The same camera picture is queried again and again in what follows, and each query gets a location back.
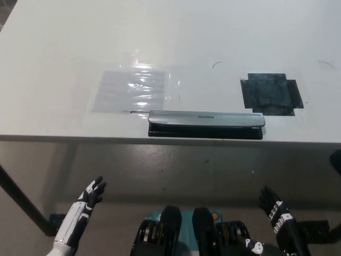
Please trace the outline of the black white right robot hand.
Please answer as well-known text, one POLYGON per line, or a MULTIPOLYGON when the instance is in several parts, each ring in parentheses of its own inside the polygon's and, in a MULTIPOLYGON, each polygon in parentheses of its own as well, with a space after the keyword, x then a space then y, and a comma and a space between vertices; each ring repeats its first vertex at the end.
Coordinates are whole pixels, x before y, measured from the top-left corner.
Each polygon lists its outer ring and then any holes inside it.
POLYGON ((239 242, 251 255, 310 255, 307 243, 299 231, 298 223, 284 201, 268 186, 261 189, 259 207, 267 215, 278 247, 243 238, 239 242))

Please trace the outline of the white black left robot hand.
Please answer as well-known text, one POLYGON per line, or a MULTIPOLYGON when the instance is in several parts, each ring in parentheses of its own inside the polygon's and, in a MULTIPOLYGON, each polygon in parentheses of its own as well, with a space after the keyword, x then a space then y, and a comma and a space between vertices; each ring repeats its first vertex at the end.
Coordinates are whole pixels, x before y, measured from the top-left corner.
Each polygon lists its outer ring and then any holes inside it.
POLYGON ((70 248, 78 246, 90 216, 97 203, 102 201, 106 183, 103 176, 93 180, 72 204, 66 214, 54 242, 64 244, 70 248))

